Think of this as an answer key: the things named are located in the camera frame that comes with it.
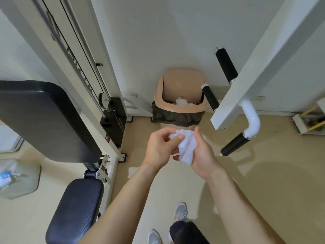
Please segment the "person's left forearm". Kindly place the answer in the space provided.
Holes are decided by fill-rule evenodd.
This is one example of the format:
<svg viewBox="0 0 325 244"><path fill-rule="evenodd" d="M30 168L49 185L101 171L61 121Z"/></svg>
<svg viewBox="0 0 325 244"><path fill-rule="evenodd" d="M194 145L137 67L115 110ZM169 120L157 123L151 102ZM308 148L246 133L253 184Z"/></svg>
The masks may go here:
<svg viewBox="0 0 325 244"><path fill-rule="evenodd" d="M158 171L145 161L78 244L132 244Z"/></svg>

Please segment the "black weight stack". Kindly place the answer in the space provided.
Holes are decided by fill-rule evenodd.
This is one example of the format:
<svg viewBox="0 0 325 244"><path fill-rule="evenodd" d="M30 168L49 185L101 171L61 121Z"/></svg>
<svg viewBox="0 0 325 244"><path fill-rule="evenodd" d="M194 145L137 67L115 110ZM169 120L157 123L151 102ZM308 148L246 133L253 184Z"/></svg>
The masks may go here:
<svg viewBox="0 0 325 244"><path fill-rule="evenodd" d="M106 139L112 140L117 148L121 148L127 121L121 98L111 98L108 107L108 110L103 111L105 117L101 118L100 125L106 132Z"/></svg>

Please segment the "white pull-up station frame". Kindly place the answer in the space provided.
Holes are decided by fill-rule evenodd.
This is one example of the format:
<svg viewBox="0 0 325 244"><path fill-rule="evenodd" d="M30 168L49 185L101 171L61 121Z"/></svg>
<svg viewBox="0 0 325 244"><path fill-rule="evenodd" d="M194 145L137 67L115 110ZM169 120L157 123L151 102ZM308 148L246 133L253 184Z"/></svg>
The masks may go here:
<svg viewBox="0 0 325 244"><path fill-rule="evenodd" d="M215 110L214 129L227 128L324 21L325 0L285 0Z"/></svg>

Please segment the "black trash bag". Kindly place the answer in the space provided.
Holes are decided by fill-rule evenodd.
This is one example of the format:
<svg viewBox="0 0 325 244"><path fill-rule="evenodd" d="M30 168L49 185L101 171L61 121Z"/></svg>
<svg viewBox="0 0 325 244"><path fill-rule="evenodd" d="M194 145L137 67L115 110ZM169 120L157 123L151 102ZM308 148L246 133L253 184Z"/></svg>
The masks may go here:
<svg viewBox="0 0 325 244"><path fill-rule="evenodd" d="M198 125L205 113L204 111L189 114L171 112L157 107L154 101L152 102L152 110L153 113L151 122L172 124L179 127L190 127Z"/></svg>

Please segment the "long black foam grip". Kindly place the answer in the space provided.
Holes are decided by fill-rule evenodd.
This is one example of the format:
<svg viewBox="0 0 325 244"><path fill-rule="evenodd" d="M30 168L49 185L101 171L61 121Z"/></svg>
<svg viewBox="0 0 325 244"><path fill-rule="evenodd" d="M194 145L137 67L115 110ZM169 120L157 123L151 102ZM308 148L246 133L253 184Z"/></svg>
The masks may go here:
<svg viewBox="0 0 325 244"><path fill-rule="evenodd" d="M216 48L214 51L217 60L221 66L221 69L229 83L229 85L231 86L234 82L234 80L238 77L238 72L232 62L232 60L230 59L227 51L225 48Z"/></svg>

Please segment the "person's right hand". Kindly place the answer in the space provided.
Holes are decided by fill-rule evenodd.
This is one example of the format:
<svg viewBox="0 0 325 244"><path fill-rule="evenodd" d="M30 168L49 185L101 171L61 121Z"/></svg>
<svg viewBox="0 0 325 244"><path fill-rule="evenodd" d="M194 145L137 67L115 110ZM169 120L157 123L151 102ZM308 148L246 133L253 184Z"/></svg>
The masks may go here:
<svg viewBox="0 0 325 244"><path fill-rule="evenodd" d="M212 180L214 176L219 176L225 170L218 163L212 147L203 137L203 141L197 141L197 146L193 152L192 169L206 182Z"/></svg>

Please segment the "person's grey shoe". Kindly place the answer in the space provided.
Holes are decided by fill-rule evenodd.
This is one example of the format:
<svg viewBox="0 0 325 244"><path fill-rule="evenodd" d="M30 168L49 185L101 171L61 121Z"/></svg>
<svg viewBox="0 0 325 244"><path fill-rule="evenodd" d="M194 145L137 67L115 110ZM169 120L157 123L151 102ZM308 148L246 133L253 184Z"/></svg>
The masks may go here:
<svg viewBox="0 0 325 244"><path fill-rule="evenodd" d="M163 244L160 234L155 229L149 232L147 244Z"/></svg>
<svg viewBox="0 0 325 244"><path fill-rule="evenodd" d="M188 208L185 202L180 202L175 210L173 224L184 224L187 221Z"/></svg>

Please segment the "black grip on curved tube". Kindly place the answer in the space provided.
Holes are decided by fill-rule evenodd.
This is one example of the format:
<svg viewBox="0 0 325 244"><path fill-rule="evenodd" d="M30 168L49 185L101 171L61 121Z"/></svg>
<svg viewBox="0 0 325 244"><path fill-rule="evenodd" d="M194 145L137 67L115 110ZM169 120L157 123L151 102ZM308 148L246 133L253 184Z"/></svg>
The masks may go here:
<svg viewBox="0 0 325 244"><path fill-rule="evenodd" d="M251 139L247 138L244 134L244 132L237 135L230 143L228 143L224 148L221 149L220 155L223 157L229 156L234 151L241 148L243 145L245 145L247 142L249 142Z"/></svg>

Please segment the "white rack with yellow sticks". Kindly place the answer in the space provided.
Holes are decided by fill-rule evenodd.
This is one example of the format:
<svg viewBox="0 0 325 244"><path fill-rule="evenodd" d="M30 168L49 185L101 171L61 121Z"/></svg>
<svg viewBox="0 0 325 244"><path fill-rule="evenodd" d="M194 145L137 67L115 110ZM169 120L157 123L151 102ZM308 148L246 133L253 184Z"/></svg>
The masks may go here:
<svg viewBox="0 0 325 244"><path fill-rule="evenodd" d="M292 117L300 134L325 136L325 97L316 102L316 106L302 114Z"/></svg>

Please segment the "clear plastic bag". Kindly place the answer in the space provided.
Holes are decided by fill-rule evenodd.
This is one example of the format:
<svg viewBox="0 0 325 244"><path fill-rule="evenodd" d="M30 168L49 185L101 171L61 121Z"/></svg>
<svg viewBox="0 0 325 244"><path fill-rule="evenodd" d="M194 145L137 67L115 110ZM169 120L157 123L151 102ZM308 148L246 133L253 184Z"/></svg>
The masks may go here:
<svg viewBox="0 0 325 244"><path fill-rule="evenodd" d="M38 189L41 165L18 159L0 159L0 198L13 200Z"/></svg>

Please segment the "person's right forearm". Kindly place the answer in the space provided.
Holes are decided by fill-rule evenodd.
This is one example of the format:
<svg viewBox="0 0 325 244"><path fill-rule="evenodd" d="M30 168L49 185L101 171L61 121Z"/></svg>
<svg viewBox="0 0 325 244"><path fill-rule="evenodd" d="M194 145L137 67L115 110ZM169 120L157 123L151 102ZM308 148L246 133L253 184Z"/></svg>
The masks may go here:
<svg viewBox="0 0 325 244"><path fill-rule="evenodd" d="M231 244L286 244L222 168L203 171Z"/></svg>

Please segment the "beige trash bin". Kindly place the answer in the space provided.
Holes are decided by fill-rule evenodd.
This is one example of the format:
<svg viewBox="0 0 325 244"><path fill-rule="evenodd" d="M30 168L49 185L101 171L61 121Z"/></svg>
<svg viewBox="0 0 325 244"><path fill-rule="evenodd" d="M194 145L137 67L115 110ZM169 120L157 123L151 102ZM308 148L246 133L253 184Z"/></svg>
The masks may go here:
<svg viewBox="0 0 325 244"><path fill-rule="evenodd" d="M154 94L157 107L177 113L206 112L209 103L205 98L201 86L206 83L206 77L201 71L192 69L168 69L158 81ZM176 99L187 99L189 105L176 105ZM159 123L160 127L173 127L194 131L198 125L179 127L172 124Z"/></svg>

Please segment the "white gym machine frame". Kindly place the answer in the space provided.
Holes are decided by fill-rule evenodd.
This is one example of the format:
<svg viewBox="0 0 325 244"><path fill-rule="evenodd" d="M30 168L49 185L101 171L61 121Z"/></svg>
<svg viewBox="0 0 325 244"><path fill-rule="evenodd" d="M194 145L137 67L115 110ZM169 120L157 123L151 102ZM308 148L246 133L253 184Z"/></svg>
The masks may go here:
<svg viewBox="0 0 325 244"><path fill-rule="evenodd" d="M61 87L102 152L97 169L83 164L83 179L99 179L104 184L98 219L108 206L117 163L126 161L122 147L107 140L100 125L105 109L99 105L99 94L107 93L110 100L121 98L126 124L133 117L128 116L91 0L0 0L0 13L13 30L4 29L0 35L11 43L19 40L16 43L21 45L12 48L11 57L26 74L20 79L10 69L0 81L33 80Z"/></svg>

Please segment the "white tissue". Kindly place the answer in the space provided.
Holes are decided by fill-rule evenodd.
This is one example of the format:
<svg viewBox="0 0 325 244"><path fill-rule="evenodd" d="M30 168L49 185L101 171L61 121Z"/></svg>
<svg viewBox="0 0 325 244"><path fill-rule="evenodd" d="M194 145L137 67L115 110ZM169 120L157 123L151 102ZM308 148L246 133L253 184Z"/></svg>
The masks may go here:
<svg viewBox="0 0 325 244"><path fill-rule="evenodd" d="M183 134L185 135L185 139L174 149L173 154L177 155L173 156L173 160L188 165L192 164L193 152L197 146L197 142L194 137L194 131L179 129L176 130L175 134Z"/></svg>

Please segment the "short black foam grip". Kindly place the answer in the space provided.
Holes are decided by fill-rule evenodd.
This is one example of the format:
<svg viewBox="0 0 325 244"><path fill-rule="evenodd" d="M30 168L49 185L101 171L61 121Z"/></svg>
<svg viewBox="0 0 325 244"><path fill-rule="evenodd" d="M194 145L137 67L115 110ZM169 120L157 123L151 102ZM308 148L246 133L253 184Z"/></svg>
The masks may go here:
<svg viewBox="0 0 325 244"><path fill-rule="evenodd" d="M215 112L217 110L217 108L220 106L216 96L214 95L214 93L212 92L210 86L207 83L204 83L201 86L202 92L205 96L205 98L207 99L209 105L211 106L212 110Z"/></svg>

